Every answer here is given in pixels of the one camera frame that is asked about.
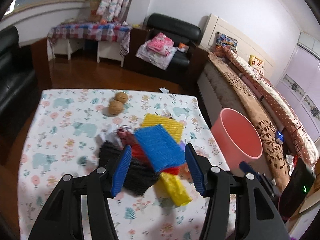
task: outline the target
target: pink trash can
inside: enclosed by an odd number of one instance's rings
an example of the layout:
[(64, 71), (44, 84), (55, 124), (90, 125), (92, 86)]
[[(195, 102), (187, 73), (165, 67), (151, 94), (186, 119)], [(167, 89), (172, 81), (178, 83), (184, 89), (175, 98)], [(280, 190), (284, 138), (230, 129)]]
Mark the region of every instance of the pink trash can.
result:
[(262, 143), (256, 129), (236, 110), (222, 109), (211, 132), (230, 170), (238, 169), (242, 161), (249, 163), (262, 155)]

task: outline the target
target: silver screw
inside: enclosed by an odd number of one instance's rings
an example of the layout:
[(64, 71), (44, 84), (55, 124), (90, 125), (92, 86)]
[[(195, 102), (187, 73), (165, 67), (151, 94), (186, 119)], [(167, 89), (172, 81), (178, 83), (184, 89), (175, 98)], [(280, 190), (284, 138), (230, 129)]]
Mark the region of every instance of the silver screw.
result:
[(70, 176), (69, 174), (66, 174), (66, 175), (63, 176), (62, 179), (63, 179), (64, 181), (69, 181), (69, 180), (71, 180), (71, 176)]
[(217, 166), (213, 166), (213, 167), (211, 168), (211, 171), (214, 172), (214, 173), (219, 173), (219, 172), (220, 172), (220, 168), (217, 167)]
[(97, 173), (102, 174), (105, 172), (106, 172), (106, 169), (104, 167), (97, 168)]
[(254, 175), (252, 173), (248, 173), (246, 176), (248, 179), (251, 179), (251, 180), (254, 179)]

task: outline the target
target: white headboard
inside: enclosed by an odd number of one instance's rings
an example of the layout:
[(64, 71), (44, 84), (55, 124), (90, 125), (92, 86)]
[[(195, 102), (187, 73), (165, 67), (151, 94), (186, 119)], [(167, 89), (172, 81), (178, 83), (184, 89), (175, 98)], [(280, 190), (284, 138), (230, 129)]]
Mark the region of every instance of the white headboard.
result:
[(263, 60), (265, 62), (264, 76), (267, 79), (271, 78), (271, 75), (275, 69), (275, 62), (273, 59), (248, 36), (215, 15), (211, 14), (209, 16), (205, 26), (204, 35), (201, 40), (201, 45), (206, 48), (211, 47), (211, 50), (214, 51), (217, 40), (217, 32), (235, 38), (238, 41), (237, 53), (246, 62), (249, 62), (250, 55), (254, 55)]

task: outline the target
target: black leather armchair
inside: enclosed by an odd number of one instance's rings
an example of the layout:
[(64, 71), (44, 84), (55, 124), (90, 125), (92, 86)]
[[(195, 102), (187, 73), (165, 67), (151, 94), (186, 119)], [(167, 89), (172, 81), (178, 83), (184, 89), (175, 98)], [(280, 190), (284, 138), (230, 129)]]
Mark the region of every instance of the black leather armchair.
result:
[[(187, 53), (177, 51), (166, 70), (136, 57), (139, 47), (159, 32), (172, 39), (175, 47), (178, 47), (179, 43), (184, 43), (190, 47)], [(130, 50), (124, 59), (124, 69), (168, 80), (187, 89), (196, 84), (207, 60), (208, 52), (198, 47), (201, 37), (199, 27), (166, 15), (154, 13), (149, 17), (146, 26), (131, 30)]]
[(19, 48), (16, 27), (0, 31), (0, 163), (39, 102), (30, 46)]

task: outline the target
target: tablecloth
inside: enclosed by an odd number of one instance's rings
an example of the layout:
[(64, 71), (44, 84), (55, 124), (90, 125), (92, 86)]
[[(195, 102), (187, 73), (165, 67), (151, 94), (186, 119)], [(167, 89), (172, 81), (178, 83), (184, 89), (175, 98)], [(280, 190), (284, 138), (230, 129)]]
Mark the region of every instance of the tablecloth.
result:
[[(212, 165), (228, 165), (206, 125), (195, 97), (143, 91), (125, 91), (129, 100), (124, 112), (107, 117), (102, 110), (119, 90), (44, 90), (22, 152), (18, 179), (18, 208), (21, 239), (31, 228), (48, 196), (66, 173), (74, 177), (96, 168), (100, 145), (97, 135), (110, 124), (137, 129), (146, 113), (172, 114), (184, 124), (182, 140), (191, 142), (197, 154)], [(120, 240), (198, 239), (208, 198), (196, 192), (190, 175), (182, 183), (193, 200), (176, 207), (165, 189), (155, 185), (143, 197), (123, 189), (109, 206)], [(235, 196), (231, 196), (228, 232), (234, 230)], [(82, 196), (85, 239), (91, 239), (86, 196)]]
[(130, 32), (131, 27), (116, 23), (97, 24), (67, 24), (51, 28), (48, 38), (54, 45), (57, 39), (88, 39), (96, 41), (121, 42)]

